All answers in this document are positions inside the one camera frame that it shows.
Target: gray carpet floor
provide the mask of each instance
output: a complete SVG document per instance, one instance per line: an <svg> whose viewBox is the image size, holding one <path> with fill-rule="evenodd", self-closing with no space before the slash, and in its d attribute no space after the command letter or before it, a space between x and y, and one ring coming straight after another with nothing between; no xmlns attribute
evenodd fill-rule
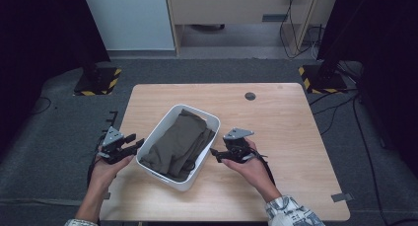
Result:
<svg viewBox="0 0 418 226"><path fill-rule="evenodd" d="M113 118L110 112L117 112L114 127L120 127L132 88L136 84L302 84L298 68L312 63L303 59L114 60L112 64L120 67L122 72L113 92L107 96L73 96L73 89L82 74L81 69L48 80L41 93L43 98L34 107L34 113L37 114L29 116L17 134L12 150L0 165L0 200L3 200L0 203L0 225L63 225L74 216L77 206L12 203L6 200L81 200L86 192L87 169L96 142L102 131L109 127L106 120ZM312 105L313 113L345 102L355 94L349 92L328 96ZM307 99L312 102L320 96L307 94ZM395 150L381 148L367 110L359 102L356 109L371 152L387 221L418 218L418 180ZM384 225L352 102L338 108L334 118L333 110L314 117L320 132L332 124L322 139L342 191L351 193L355 198L348 201L351 212L348 221L325 222L326 225ZM170 222L145 224L197 225ZM103 222L103 225L122 223ZM126 222L124 225L136 224Z"/></svg>

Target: dark green cloth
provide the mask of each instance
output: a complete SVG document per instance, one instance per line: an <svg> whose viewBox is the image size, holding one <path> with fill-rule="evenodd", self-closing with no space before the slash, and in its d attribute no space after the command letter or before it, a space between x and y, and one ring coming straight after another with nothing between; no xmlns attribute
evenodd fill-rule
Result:
<svg viewBox="0 0 418 226"><path fill-rule="evenodd" d="M194 169L197 157L214 135L204 119L182 110L174 124L139 162L167 178L185 181Z"/></svg>

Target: sleeve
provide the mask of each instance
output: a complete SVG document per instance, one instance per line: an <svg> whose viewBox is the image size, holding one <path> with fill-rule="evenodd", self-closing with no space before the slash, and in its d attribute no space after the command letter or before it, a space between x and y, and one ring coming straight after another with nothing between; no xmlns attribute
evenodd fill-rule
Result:
<svg viewBox="0 0 418 226"><path fill-rule="evenodd" d="M299 205L291 196L283 195L265 206L269 226L324 226L310 209Z"/></svg>
<svg viewBox="0 0 418 226"><path fill-rule="evenodd" d="M86 220L80 220L80 219L70 219L65 223L65 226L98 226L95 223L86 221Z"/></svg>

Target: hazard stripe tape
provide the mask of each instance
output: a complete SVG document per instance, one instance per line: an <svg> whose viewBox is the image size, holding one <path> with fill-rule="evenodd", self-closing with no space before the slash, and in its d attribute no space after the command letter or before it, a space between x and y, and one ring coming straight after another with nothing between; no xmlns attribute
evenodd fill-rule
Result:
<svg viewBox="0 0 418 226"><path fill-rule="evenodd" d="M108 85L107 90L102 90L102 91L98 91L98 92L93 92L93 91L82 91L80 93L74 93L74 95L76 96L94 96L94 95L108 95L113 91L114 86L117 83L117 79L119 79L119 75L120 72L122 71L122 69L117 68L114 71L113 77L111 79L110 84Z"/></svg>
<svg viewBox="0 0 418 226"><path fill-rule="evenodd" d="M329 93L346 93L345 90L337 90L337 89L314 89L311 87L310 79L305 73L304 67L299 67L299 74L304 81L305 89L307 90L308 94L329 94Z"/></svg>

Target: black curtain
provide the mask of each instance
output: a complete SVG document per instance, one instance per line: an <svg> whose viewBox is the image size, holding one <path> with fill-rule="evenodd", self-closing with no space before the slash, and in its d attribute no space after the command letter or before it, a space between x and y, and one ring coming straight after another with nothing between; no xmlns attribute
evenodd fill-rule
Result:
<svg viewBox="0 0 418 226"><path fill-rule="evenodd" d="M86 0L0 0L0 58L0 158L47 79L109 61Z"/></svg>
<svg viewBox="0 0 418 226"><path fill-rule="evenodd" d="M317 58L364 65L357 87L383 147L418 177L417 1L336 0Z"/></svg>

